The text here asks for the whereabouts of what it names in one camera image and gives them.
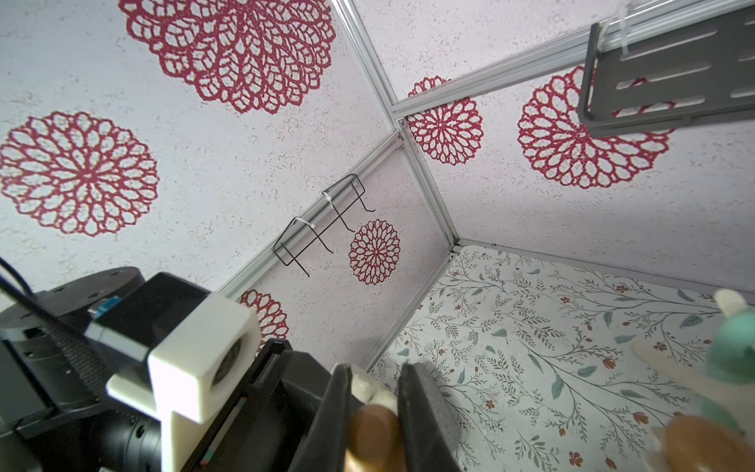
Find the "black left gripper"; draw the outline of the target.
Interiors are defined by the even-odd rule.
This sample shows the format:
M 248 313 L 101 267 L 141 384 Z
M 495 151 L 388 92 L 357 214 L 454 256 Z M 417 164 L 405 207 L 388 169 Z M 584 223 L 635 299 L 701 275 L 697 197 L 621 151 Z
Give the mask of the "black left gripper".
M 331 373 L 285 339 L 261 349 L 184 465 L 186 471 L 289 471 Z M 352 415 L 363 403 L 352 395 Z

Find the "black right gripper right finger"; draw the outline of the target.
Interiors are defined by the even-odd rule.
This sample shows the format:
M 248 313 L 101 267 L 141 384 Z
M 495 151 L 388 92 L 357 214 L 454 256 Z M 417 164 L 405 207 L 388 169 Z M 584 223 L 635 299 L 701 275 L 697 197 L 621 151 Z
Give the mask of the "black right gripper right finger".
M 405 363 L 398 381 L 398 419 L 408 471 L 460 471 L 454 457 L 459 414 L 421 363 Z

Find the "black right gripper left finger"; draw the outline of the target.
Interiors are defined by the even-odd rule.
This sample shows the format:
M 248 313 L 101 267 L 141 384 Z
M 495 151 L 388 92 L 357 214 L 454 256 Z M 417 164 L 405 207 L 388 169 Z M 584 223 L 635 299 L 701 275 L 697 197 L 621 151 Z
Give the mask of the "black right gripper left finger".
M 343 471 L 349 436 L 352 372 L 335 366 L 322 402 L 289 471 Z

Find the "lone skimmer orange handle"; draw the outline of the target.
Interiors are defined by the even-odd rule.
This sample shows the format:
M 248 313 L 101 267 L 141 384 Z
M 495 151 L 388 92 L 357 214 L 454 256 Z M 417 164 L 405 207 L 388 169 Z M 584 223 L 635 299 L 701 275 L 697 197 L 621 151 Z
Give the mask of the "lone skimmer orange handle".
M 754 446 L 739 433 L 699 416 L 680 416 L 652 429 L 646 471 L 753 471 Z

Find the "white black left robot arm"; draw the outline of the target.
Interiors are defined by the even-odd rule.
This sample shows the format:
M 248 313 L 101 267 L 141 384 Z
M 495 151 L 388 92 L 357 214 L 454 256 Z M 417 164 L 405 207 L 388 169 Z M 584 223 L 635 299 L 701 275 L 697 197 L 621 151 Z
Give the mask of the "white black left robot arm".
M 253 311 L 116 267 L 1 314 L 1 466 L 15 471 L 340 471 L 359 408 Z

